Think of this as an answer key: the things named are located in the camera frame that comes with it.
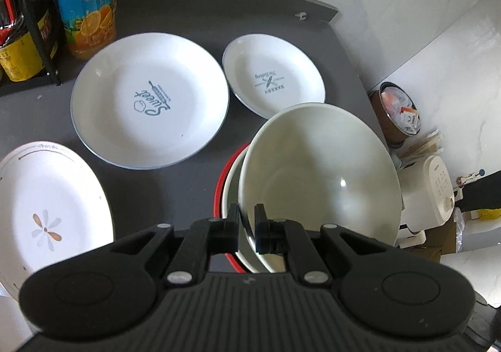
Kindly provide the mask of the plain white bowl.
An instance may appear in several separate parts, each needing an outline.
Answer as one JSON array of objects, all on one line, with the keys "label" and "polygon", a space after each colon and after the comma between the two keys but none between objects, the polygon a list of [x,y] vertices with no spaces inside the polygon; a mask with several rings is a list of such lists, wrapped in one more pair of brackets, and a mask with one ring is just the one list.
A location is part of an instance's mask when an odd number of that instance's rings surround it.
[{"label": "plain white bowl", "polygon": [[234,254],[238,260],[251,272],[250,273],[265,273],[268,269],[259,260],[256,255],[254,248],[249,243],[245,224],[242,222],[241,212],[238,210],[238,188],[240,180],[240,172],[243,166],[243,160],[245,159],[248,147],[238,156],[234,164],[231,166],[229,175],[226,179],[223,188],[222,197],[222,218],[230,218],[239,230],[234,229],[239,235],[238,238],[238,248],[234,252],[227,254]]}]

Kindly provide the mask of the white bowl yellow pattern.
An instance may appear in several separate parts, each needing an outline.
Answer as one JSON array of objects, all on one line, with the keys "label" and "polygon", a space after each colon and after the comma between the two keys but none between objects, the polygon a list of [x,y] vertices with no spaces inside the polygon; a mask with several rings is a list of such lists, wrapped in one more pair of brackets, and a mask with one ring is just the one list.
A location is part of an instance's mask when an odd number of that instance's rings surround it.
[{"label": "white bowl yellow pattern", "polygon": [[271,220],[297,221],[310,231],[335,224],[396,243],[402,213],[396,168],[373,130],[340,107],[295,105],[266,121],[250,142],[238,188],[250,243],[258,204]]}]

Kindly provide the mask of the white plate Sweet print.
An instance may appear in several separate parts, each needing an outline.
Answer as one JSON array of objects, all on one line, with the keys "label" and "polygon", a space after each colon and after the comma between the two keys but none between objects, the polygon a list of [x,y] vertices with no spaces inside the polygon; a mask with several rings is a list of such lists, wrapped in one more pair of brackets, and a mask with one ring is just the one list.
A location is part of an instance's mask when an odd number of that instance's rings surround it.
[{"label": "white plate Sweet print", "polygon": [[221,129],[229,87],[191,40],[140,33],[113,42],[79,72],[70,100],[75,132],[103,161],[130,170],[175,165]]}]

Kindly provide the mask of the white plate with flower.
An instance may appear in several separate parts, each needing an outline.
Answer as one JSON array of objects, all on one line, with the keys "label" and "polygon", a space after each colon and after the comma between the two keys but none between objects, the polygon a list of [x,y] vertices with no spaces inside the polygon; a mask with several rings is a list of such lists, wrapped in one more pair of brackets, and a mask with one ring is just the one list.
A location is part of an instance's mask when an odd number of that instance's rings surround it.
[{"label": "white plate with flower", "polygon": [[1,284],[13,298],[34,272],[113,242],[99,179],[77,153],[23,144],[1,162]]}]

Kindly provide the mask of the white plate Bakery print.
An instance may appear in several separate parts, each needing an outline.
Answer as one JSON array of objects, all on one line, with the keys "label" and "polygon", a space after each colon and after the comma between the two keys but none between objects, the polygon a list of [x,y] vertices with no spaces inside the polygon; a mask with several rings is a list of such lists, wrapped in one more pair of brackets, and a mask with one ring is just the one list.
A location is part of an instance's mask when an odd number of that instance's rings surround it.
[{"label": "white plate Bakery print", "polygon": [[323,103],[323,78],[299,48],[269,34],[246,34],[223,52],[223,71],[238,100],[269,119],[303,103]]}]

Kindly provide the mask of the black kitchen rack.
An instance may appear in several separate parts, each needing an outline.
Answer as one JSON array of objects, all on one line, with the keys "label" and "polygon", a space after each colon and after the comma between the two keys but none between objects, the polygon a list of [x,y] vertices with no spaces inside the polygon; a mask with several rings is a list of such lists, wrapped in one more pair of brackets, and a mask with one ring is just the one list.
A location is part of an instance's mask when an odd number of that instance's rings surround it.
[{"label": "black kitchen rack", "polygon": [[59,16],[59,9],[54,0],[54,25],[57,28],[58,51],[54,57],[50,56],[50,50],[44,47],[41,32],[37,22],[33,17],[33,6],[29,0],[20,0],[22,12],[25,15],[25,24],[32,36],[38,54],[42,58],[44,69],[36,76],[27,81],[14,83],[9,80],[1,67],[1,95],[14,94],[26,89],[33,89],[43,85],[60,85],[59,70],[57,68],[59,51],[64,46],[62,22]]}]

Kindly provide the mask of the white air fryer appliance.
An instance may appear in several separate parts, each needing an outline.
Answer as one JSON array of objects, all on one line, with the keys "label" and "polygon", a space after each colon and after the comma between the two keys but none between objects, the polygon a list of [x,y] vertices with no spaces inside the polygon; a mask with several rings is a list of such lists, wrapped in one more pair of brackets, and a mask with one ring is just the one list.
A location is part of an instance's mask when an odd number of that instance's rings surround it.
[{"label": "white air fryer appliance", "polygon": [[397,241],[442,226],[452,215],[454,192],[440,156],[427,156],[397,172],[403,209]]}]

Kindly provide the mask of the cardboard boxes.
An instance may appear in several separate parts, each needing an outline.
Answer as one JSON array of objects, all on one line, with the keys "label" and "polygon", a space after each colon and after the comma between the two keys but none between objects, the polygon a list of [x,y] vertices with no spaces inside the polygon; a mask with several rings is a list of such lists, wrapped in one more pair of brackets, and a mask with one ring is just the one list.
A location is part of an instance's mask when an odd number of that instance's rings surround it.
[{"label": "cardboard boxes", "polygon": [[408,253],[418,255],[426,260],[439,262],[443,255],[451,255],[457,252],[457,224],[451,217],[440,227],[426,231],[426,241],[418,246],[404,249]]}]

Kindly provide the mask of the brown bowl with packets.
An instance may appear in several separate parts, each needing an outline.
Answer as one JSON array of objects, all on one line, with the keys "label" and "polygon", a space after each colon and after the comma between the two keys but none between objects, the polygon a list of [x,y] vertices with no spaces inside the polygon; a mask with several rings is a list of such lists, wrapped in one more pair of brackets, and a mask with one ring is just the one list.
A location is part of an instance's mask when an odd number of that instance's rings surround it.
[{"label": "brown bowl with packets", "polygon": [[369,96],[386,143],[400,148],[421,129],[420,113],[410,96],[391,82],[382,83]]}]

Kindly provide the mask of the dark soy sauce jug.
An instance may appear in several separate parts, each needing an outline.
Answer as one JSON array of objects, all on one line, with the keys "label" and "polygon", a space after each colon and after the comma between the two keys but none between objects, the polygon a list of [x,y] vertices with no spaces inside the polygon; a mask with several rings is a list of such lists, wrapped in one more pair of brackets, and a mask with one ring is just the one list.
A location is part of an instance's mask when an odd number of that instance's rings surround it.
[{"label": "dark soy sauce jug", "polygon": [[[54,57],[58,51],[57,28],[54,25],[54,0],[29,0],[33,6],[33,17],[41,32],[45,48]],[[12,0],[16,12],[13,31],[1,44],[1,67],[10,81],[24,82],[44,69],[32,36],[25,24],[25,15],[20,0]]]}]

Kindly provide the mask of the red peeler tool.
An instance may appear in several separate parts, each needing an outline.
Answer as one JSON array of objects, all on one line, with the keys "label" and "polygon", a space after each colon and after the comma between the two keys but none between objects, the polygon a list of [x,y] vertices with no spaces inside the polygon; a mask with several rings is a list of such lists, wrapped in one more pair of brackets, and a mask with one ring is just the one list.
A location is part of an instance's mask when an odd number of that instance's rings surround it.
[{"label": "red peeler tool", "polygon": [[16,22],[16,12],[12,0],[1,0],[1,44],[4,44],[9,34],[13,31]]}]

